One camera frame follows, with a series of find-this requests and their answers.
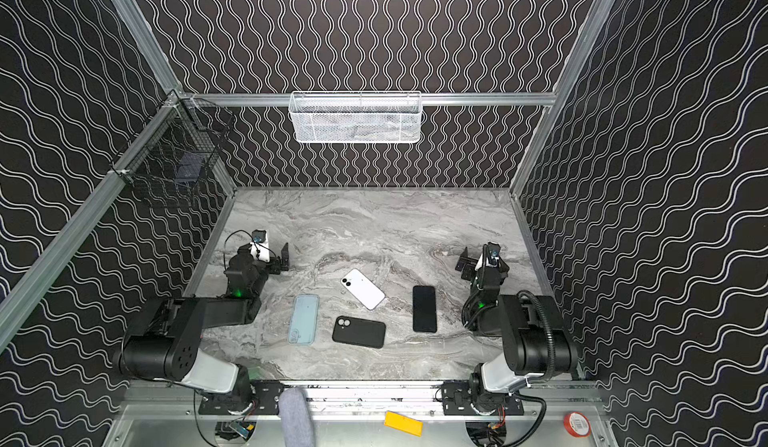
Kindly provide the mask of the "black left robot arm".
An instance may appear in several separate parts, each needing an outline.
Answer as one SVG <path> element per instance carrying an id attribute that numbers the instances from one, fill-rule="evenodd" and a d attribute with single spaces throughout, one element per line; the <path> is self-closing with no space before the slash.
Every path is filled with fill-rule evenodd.
<path id="1" fill-rule="evenodd" d="M 261 310 L 267 280 L 289 268 L 288 244 L 278 255 L 258 243 L 243 245 L 224 270 L 224 295 L 145 303 L 129 324 L 114 356 L 118 372 L 201 394 L 199 412 L 203 415 L 249 414 L 261 402 L 248 369 L 203 352 L 203 333 L 252 323 Z"/>

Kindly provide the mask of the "white smartphone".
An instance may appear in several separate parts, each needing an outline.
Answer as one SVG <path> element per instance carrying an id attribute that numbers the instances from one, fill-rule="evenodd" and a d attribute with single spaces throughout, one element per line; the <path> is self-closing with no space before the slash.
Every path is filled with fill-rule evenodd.
<path id="1" fill-rule="evenodd" d="M 374 310 L 386 299 L 385 293 L 358 269 L 344 275 L 341 283 L 368 310 Z"/>

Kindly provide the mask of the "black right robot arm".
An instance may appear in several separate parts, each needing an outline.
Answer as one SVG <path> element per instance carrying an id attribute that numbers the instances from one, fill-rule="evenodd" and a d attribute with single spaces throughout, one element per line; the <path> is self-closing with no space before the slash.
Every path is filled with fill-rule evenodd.
<path id="1" fill-rule="evenodd" d="M 477 258 L 463 251 L 455 270 L 469 282 L 460 310 L 463 327 L 482 338 L 498 338 L 502 351 L 478 364 L 468 380 L 468 402 L 481 414 L 501 413 L 521 402 L 513 395 L 533 384 L 575 375 L 578 352 L 554 299 L 529 290 L 504 293 L 510 267 L 501 247 L 487 243 Z"/>

